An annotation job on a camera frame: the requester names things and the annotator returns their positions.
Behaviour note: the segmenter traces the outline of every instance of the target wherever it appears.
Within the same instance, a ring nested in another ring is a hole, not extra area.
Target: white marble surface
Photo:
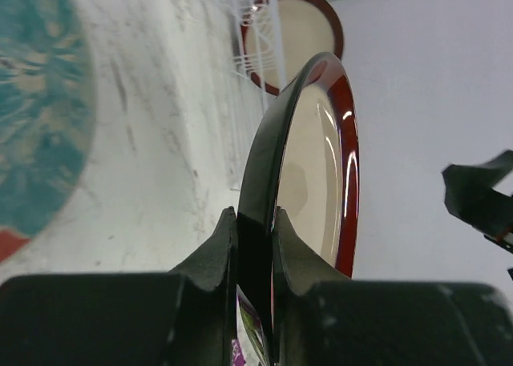
[[[220,5],[76,1],[98,79],[93,149],[69,203],[0,266],[0,280],[171,269],[238,199],[228,188],[226,127],[239,80],[227,74],[232,44]]]

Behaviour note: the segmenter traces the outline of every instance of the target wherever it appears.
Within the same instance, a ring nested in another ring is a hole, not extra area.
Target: white wall
[[[355,277],[476,280],[513,301],[513,255],[447,213],[441,175],[513,148],[511,0],[333,5],[360,133]]]

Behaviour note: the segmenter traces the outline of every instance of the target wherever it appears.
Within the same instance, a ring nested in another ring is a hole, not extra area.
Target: red edge
[[[329,24],[331,25],[331,29],[333,30],[333,37],[335,38],[335,50],[333,53],[337,58],[342,58],[342,53],[344,51],[344,32],[342,31],[342,24],[340,23],[340,19],[338,18],[337,13],[333,9],[333,7],[326,0],[304,0],[306,2],[312,3],[316,8],[318,8],[328,19]],[[261,0],[256,0],[256,4],[261,3]],[[246,35],[248,33],[249,26],[240,26],[240,34],[242,36],[242,46],[244,49],[244,55],[246,52]],[[262,87],[260,77],[256,72],[252,72],[249,77],[251,80],[259,87]],[[280,90],[275,87],[265,83],[265,91],[269,94],[278,96],[280,94]]]
[[[11,230],[3,229],[0,231],[0,262],[9,258],[17,250],[28,243],[27,238],[23,238]]]
[[[349,278],[353,274],[356,249],[360,160],[354,101],[344,67],[339,63],[319,62],[311,71],[306,86],[315,82],[324,87],[333,104],[341,144],[342,215],[335,268]]]

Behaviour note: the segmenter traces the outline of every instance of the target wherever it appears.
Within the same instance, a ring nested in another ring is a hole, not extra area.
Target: blue patterned plate
[[[0,261],[68,200],[94,125],[92,61],[72,0],[0,0]]]

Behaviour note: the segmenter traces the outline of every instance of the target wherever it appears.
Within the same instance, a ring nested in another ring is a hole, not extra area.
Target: teal plate
[[[0,261],[61,210],[86,164],[95,84],[72,0],[0,0]]]

